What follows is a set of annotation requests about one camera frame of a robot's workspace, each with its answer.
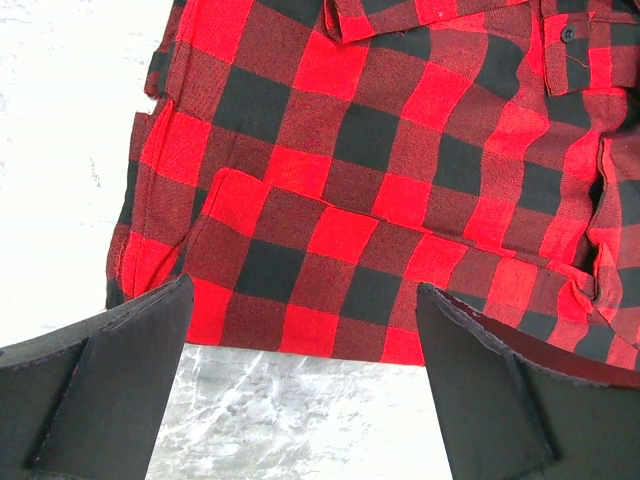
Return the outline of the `red black plaid shirt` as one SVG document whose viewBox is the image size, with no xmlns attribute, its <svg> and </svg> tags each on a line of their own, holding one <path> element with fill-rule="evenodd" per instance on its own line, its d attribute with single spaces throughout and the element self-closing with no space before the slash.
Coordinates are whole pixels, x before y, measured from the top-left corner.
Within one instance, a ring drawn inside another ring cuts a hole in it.
<svg viewBox="0 0 640 480">
<path fill-rule="evenodd" d="M 108 307 L 186 274 L 187 339 L 420 365 L 418 289 L 639 367 L 635 1 L 177 1 Z"/>
</svg>

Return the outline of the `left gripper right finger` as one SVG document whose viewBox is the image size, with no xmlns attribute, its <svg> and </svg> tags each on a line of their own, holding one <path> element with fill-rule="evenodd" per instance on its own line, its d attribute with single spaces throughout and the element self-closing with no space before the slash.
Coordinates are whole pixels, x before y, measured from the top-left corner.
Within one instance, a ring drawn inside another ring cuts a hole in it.
<svg viewBox="0 0 640 480">
<path fill-rule="evenodd" d="M 430 284 L 416 320 L 453 478 L 638 478 L 636 368 L 549 345 Z"/>
</svg>

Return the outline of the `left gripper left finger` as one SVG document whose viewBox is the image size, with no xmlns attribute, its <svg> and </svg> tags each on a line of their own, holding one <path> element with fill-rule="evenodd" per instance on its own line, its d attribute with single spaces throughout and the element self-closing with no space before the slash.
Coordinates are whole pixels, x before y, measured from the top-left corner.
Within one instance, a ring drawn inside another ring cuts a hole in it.
<svg viewBox="0 0 640 480">
<path fill-rule="evenodd" d="M 2 478 L 145 478 L 193 305 L 182 275 L 3 347 Z"/>
</svg>

